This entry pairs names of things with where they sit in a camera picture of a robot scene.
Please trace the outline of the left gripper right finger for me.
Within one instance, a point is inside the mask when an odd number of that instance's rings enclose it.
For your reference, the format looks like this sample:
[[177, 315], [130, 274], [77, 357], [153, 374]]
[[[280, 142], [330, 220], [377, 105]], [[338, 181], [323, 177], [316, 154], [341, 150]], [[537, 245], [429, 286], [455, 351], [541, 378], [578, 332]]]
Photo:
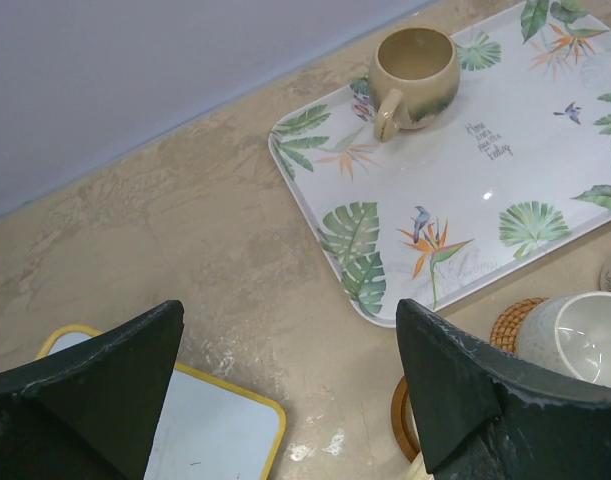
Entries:
[[526, 362], [399, 301], [396, 334], [435, 479], [611, 479], [611, 388]]

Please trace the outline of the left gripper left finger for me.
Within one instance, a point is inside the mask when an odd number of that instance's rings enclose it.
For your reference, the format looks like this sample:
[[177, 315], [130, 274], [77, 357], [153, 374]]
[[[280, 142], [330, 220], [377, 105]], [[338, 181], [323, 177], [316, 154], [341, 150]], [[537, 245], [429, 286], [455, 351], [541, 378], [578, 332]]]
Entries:
[[169, 300], [0, 373], [0, 479], [141, 479], [184, 308]]

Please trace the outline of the brown ringed wooden saucer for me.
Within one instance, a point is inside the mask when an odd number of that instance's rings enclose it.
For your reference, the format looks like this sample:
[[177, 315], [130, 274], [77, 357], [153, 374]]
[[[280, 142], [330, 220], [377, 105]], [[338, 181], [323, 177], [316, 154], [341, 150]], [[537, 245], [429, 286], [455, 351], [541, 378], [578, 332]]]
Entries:
[[406, 379], [402, 377], [392, 396], [390, 420], [397, 445], [409, 462], [420, 452], [420, 444], [414, 427]]

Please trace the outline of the woven rattan coaster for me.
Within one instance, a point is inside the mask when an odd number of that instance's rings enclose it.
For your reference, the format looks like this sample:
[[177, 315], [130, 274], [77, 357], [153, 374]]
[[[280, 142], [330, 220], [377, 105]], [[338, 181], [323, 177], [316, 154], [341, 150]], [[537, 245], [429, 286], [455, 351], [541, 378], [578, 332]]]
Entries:
[[506, 308], [495, 321], [490, 334], [490, 343], [501, 350], [514, 354], [521, 325], [527, 315], [545, 298], [535, 297], [516, 302]]

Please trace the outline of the white beige mug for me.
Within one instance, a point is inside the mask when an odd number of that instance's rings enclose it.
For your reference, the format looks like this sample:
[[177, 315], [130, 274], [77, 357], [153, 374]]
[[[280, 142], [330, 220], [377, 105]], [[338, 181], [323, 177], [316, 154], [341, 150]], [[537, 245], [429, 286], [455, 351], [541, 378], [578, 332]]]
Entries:
[[541, 302], [523, 320], [515, 354], [547, 370], [611, 388], [611, 293]]

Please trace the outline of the floral serving tray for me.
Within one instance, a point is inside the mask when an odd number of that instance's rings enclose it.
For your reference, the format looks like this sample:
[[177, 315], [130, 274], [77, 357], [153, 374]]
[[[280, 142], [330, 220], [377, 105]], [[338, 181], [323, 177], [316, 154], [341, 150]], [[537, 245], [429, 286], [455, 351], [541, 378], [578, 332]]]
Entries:
[[611, 221], [611, 30], [527, 1], [454, 35], [432, 125], [381, 143], [359, 78], [278, 121], [268, 147], [350, 304], [393, 327]]

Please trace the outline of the tan wooden cup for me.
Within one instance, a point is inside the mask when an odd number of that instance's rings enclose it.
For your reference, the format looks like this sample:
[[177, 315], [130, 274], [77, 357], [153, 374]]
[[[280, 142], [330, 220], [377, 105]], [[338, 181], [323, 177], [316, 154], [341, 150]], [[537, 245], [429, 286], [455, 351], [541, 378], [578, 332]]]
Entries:
[[460, 72], [456, 45], [440, 30], [409, 27], [384, 38], [368, 72], [374, 137], [388, 142], [434, 123], [453, 103]]

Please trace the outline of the yellow mug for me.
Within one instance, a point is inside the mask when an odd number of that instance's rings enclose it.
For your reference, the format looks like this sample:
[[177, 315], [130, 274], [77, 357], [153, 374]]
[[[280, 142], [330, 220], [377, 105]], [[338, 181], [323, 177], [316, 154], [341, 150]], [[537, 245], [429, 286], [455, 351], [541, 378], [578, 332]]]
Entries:
[[433, 480], [434, 477], [432, 474], [429, 474], [426, 471], [426, 466], [424, 462], [423, 453], [421, 451], [420, 440], [418, 436], [417, 426], [411, 406], [411, 402], [407, 401], [406, 404], [406, 421], [409, 427], [412, 445], [417, 451], [417, 455], [414, 460], [411, 462], [410, 470], [408, 472], [407, 479], [411, 480]]

